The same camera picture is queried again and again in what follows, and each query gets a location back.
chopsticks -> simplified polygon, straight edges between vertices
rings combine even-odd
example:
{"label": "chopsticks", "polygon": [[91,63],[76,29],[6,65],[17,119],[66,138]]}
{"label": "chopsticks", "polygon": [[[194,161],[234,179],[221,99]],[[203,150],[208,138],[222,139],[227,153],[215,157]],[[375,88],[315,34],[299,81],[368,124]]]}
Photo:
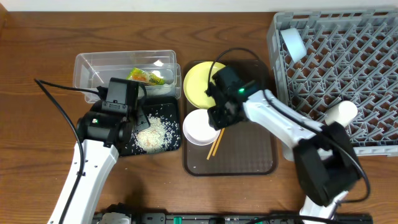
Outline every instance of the chopsticks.
{"label": "chopsticks", "polygon": [[210,152],[209,152],[209,154],[207,155],[207,160],[210,159],[210,156],[211,156],[212,153],[213,153],[213,156],[216,155],[216,152],[217,152],[217,149],[218,149],[218,145],[220,144],[221,138],[223,137],[223,134],[224,134],[224,130],[225,130],[225,128],[223,128],[223,129],[221,130],[220,135],[218,136],[218,138],[217,138],[217,139],[213,142],[213,144],[211,145]]}

yellow snack package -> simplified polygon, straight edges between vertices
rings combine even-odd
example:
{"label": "yellow snack package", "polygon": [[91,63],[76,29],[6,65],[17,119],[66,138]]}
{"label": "yellow snack package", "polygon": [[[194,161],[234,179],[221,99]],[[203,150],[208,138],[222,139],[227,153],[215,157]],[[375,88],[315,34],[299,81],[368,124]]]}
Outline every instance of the yellow snack package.
{"label": "yellow snack package", "polygon": [[130,75],[127,76],[128,80],[135,80],[139,82],[144,82],[150,85],[163,85],[164,79],[156,76],[151,72],[143,71],[139,68],[133,68]]}

white background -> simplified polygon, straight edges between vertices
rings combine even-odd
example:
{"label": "white background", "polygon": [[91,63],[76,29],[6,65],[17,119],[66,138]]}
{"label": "white background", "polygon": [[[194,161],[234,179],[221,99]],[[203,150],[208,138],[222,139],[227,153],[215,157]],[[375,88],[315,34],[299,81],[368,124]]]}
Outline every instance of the white background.
{"label": "white background", "polygon": [[8,11],[269,12],[395,6],[398,0],[0,0]]}

dish rack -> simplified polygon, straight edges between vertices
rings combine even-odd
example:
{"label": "dish rack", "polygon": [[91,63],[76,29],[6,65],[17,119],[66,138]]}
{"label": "dish rack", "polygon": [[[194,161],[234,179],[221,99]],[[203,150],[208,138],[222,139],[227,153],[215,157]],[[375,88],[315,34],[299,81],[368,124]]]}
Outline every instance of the dish rack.
{"label": "dish rack", "polygon": [[[297,63],[279,34],[291,27],[307,50]],[[350,100],[358,115],[346,130],[357,155],[398,156],[397,9],[279,12],[267,43],[280,101],[323,122],[329,108]]]}

transparent container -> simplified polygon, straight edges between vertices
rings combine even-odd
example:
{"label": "transparent container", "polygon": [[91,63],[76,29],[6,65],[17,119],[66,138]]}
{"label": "transparent container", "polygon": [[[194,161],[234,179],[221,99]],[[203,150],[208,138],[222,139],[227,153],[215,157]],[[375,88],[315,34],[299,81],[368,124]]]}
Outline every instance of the transparent container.
{"label": "transparent container", "polygon": [[[83,53],[76,57],[73,86],[97,91],[96,87],[108,87],[111,78],[125,79],[136,67],[165,80],[164,85],[146,86],[147,97],[181,97],[181,70],[173,50],[141,50],[128,52]],[[86,93],[87,103],[99,100],[98,96]]]}

